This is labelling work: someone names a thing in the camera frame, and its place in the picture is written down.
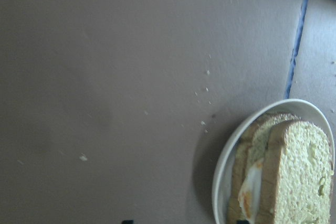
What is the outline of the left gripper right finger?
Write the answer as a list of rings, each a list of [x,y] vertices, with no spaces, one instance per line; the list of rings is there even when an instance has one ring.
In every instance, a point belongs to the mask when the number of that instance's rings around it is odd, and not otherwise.
[[[236,224],[249,224],[248,220],[237,220]]]

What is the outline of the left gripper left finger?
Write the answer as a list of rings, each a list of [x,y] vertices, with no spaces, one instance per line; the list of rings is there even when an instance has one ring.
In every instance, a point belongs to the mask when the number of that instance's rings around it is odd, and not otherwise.
[[[123,220],[122,224],[133,224],[133,220]]]

